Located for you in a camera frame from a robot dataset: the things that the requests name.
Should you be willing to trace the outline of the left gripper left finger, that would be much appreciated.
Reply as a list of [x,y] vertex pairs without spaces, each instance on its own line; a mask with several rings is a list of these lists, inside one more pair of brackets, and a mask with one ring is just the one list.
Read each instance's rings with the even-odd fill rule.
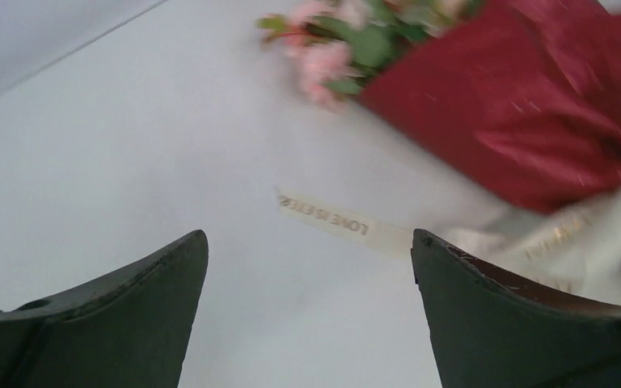
[[209,262],[194,230],[147,257],[0,311],[0,387],[176,387]]

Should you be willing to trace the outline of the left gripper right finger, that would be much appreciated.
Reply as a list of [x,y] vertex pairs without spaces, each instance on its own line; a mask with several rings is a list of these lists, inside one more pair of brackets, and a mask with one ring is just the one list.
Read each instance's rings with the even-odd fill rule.
[[415,230],[444,387],[621,387],[621,306],[541,285]]

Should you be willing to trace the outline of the red wrapping paper sheet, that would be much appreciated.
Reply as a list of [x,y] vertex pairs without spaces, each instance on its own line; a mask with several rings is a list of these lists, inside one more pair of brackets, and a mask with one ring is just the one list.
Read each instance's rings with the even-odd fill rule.
[[490,1],[359,101],[512,205],[551,213],[621,186],[621,14]]

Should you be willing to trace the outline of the pink fake flower stem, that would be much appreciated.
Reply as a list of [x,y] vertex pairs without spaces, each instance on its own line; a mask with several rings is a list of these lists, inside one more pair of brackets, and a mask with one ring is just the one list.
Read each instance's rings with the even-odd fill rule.
[[364,1],[307,1],[288,15],[265,15],[256,20],[256,26],[266,31],[263,43],[279,40],[285,46],[286,56],[296,66],[303,94],[312,103],[336,110],[344,96],[332,91],[328,84],[357,76],[349,65],[353,53],[341,38],[312,33],[311,22],[316,16],[338,19],[357,30],[369,21],[371,8]]
[[400,21],[421,27],[431,36],[440,36],[474,17],[485,4],[485,0],[402,1],[396,15]]
[[414,45],[433,38],[439,22],[436,1],[335,1],[307,23],[314,33],[349,47],[359,78],[372,78]]

